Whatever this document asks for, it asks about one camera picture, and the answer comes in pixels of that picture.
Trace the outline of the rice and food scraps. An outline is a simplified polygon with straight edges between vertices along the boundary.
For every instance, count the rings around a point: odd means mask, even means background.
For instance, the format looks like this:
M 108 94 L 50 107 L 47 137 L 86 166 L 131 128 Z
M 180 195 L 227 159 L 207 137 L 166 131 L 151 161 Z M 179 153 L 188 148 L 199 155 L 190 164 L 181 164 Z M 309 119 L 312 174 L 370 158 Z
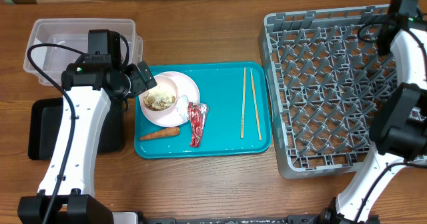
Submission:
M 175 94 L 167 89 L 153 88 L 144 95 L 143 104 L 152 111 L 164 111 L 169 109 L 175 100 Z

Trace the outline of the pink bowl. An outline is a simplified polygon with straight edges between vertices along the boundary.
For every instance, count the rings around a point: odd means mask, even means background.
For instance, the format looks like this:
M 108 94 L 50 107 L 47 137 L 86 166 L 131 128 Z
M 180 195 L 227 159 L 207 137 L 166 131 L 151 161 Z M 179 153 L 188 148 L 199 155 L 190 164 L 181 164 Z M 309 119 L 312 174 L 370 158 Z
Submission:
M 178 99 L 175 82 L 165 75 L 154 77 L 157 85 L 139 96 L 140 107 L 146 116 L 163 117 L 171 113 Z

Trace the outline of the pink plate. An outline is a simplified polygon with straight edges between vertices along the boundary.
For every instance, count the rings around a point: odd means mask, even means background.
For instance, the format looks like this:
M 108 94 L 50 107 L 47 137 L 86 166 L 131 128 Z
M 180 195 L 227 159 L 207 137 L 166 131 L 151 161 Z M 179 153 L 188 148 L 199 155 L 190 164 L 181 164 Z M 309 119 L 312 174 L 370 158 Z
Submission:
M 187 95 L 189 102 L 200 101 L 200 93 L 198 86 L 196 85 L 195 81 L 188 75 L 177 71 L 166 71 L 157 75 L 165 75 L 166 77 L 170 77 L 175 82 L 178 88 L 178 98 L 180 98 L 182 95 Z M 183 120 L 178 115 L 176 106 L 171 113 L 164 115 L 163 117 L 154 117 L 146 115 L 145 117 L 150 122 L 160 127 L 175 127 L 184 124 Z

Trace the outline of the white tissue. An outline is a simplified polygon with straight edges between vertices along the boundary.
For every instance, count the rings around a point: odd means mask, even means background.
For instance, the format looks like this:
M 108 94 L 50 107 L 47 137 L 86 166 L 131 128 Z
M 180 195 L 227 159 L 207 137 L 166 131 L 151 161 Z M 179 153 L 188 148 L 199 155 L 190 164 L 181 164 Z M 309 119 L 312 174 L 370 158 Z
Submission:
M 176 109 L 177 109 L 178 115 L 181 117 L 184 123 L 189 121 L 188 107 L 189 107 L 189 99 L 187 95 L 182 95 L 177 100 Z

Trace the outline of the red foil wrapper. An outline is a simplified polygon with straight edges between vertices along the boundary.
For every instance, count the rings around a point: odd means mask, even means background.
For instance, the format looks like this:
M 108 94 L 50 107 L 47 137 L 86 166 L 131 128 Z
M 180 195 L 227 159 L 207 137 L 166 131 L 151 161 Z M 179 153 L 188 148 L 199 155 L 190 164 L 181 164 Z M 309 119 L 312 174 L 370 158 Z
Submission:
M 203 137 L 203 131 L 205 128 L 209 107 L 204 103 L 189 102 L 187 111 L 189 114 L 189 122 L 192 131 L 189 145 L 191 147 L 199 147 Z

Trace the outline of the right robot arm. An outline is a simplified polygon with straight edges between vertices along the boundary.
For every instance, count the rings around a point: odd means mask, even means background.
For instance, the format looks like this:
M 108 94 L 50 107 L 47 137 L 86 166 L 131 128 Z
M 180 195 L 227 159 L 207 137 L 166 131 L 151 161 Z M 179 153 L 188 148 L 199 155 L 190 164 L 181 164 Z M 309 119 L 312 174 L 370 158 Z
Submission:
M 398 86 L 369 129 L 370 150 L 350 184 L 315 223 L 379 223 L 370 210 L 389 182 L 415 158 L 426 154 L 426 20 L 418 0 L 391 0 L 375 40 L 379 55 L 393 54 Z

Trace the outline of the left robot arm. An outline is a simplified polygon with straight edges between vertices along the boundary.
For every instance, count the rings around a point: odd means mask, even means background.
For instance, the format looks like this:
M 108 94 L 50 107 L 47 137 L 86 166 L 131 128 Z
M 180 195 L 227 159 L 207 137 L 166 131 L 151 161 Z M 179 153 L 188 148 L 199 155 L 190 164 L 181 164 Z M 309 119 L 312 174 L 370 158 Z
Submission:
M 121 54 L 126 38 L 107 29 L 90 30 L 87 52 L 68 64 L 56 83 L 37 66 L 31 66 L 63 96 L 59 131 L 50 166 L 35 196 L 22 197 L 17 214 L 22 223 L 140 223 L 135 211 L 113 212 L 95 197 L 94 169 L 99 139 L 112 100 L 120 108 L 128 99 L 157 83 L 143 61 L 129 63 Z

